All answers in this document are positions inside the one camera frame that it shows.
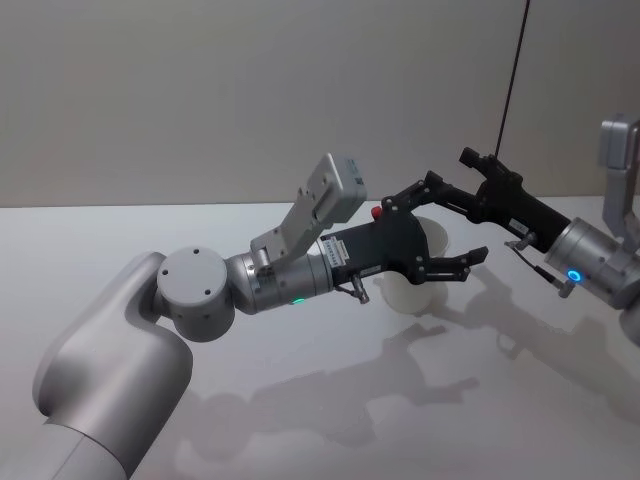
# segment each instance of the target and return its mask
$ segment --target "white wall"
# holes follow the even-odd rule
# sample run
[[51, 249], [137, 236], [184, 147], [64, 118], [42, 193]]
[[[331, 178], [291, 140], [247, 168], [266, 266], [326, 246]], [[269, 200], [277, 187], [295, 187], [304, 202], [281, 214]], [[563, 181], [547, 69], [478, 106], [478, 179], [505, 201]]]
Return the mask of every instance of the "white wall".
[[600, 123], [640, 114], [637, 0], [533, 0], [500, 158], [540, 195], [604, 192]]
[[372, 198], [492, 151], [522, 1], [2, 0], [0, 206]]
[[[551, 204], [602, 226], [599, 199]], [[0, 210], [0, 462], [44, 420], [31, 382], [45, 348], [130, 258], [194, 244], [229, 256], [286, 209]], [[485, 267], [420, 318], [391, 311], [373, 279], [366, 306], [334, 292], [238, 314], [191, 344], [193, 381], [134, 478], [637, 479], [640, 349], [616, 313], [579, 288], [560, 299], [497, 227], [418, 213], [447, 229], [449, 254], [487, 245]]]

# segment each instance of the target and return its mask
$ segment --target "metal bracket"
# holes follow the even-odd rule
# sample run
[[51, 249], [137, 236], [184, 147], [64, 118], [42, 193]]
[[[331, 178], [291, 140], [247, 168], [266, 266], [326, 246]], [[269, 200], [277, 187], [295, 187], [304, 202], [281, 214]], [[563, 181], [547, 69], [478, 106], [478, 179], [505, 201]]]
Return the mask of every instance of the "metal bracket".
[[640, 247], [640, 221], [633, 213], [638, 163], [640, 116], [617, 114], [602, 122], [598, 163], [607, 168], [607, 189], [602, 218], [611, 233], [622, 237], [623, 248]]
[[558, 296], [560, 298], [567, 298], [571, 295], [571, 292], [573, 292], [576, 282], [571, 279], [565, 280], [564, 282], [562, 280], [556, 280], [553, 282], [553, 286], [558, 289]]
[[352, 296], [353, 298], [357, 298], [360, 300], [360, 304], [364, 305], [365, 303], [369, 303], [369, 294], [367, 290], [364, 288], [362, 283], [362, 278], [360, 275], [355, 274], [351, 276], [351, 285], [353, 285], [353, 290], [349, 290], [340, 285], [336, 285], [336, 292], [346, 293], [347, 295]]
[[251, 241], [258, 271], [303, 256], [323, 230], [345, 223], [367, 198], [362, 176], [353, 159], [327, 153], [298, 189], [298, 198], [283, 222]]
[[527, 233], [522, 240], [512, 240], [509, 242], [504, 242], [507, 247], [513, 247], [517, 249], [519, 252], [523, 251], [529, 245], [533, 245], [536, 243], [538, 237], [534, 232]]

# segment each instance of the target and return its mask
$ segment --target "end effector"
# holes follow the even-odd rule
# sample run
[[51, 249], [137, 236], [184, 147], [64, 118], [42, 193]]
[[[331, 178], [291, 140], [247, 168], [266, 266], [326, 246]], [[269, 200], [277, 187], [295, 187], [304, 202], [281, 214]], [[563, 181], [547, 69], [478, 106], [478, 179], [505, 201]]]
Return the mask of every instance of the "end effector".
[[[347, 222], [365, 199], [356, 163], [326, 154], [298, 189], [284, 221], [253, 239], [249, 253], [227, 261], [241, 309], [255, 313], [333, 289], [366, 303], [364, 277], [393, 270], [413, 284], [464, 281], [469, 268], [487, 256], [488, 250], [480, 248], [458, 257], [431, 258], [428, 239], [412, 209], [389, 201], [383, 202], [382, 215], [373, 222], [318, 238], [334, 223]], [[341, 287], [349, 282], [353, 290]], [[305, 285], [315, 286], [315, 291], [301, 289]]]
[[568, 218], [528, 194], [522, 188], [522, 176], [509, 170], [494, 155], [482, 157], [465, 148], [459, 161], [485, 177], [475, 195], [445, 183], [442, 177], [429, 171], [424, 180], [388, 198], [414, 208], [436, 203], [464, 215], [472, 223], [498, 224], [543, 253], [569, 225]]

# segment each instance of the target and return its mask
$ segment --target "cylindrical joint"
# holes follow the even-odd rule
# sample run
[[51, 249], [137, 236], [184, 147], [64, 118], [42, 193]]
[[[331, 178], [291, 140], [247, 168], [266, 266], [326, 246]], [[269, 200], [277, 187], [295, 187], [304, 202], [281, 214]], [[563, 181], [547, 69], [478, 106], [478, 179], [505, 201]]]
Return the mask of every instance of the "cylindrical joint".
[[0, 480], [126, 480], [118, 460], [86, 435], [45, 424], [20, 457], [0, 466]]
[[189, 247], [169, 255], [158, 270], [162, 314], [188, 340], [209, 342], [224, 335], [235, 316], [227, 267], [216, 252]]
[[258, 274], [250, 252], [226, 263], [233, 303], [249, 315], [333, 290], [331, 267], [319, 241], [306, 255], [264, 274]]
[[613, 308], [625, 308], [640, 293], [640, 259], [580, 218], [565, 228], [545, 260]]

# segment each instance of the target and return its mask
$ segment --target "red button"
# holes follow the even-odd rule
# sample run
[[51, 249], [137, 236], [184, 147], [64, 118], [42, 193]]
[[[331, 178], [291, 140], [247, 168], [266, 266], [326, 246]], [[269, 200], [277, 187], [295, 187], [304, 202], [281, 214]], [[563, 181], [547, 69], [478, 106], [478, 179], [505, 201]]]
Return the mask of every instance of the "red button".
[[374, 220], [377, 220], [380, 218], [380, 215], [382, 215], [382, 207], [373, 207], [371, 209], [371, 216], [373, 217]]

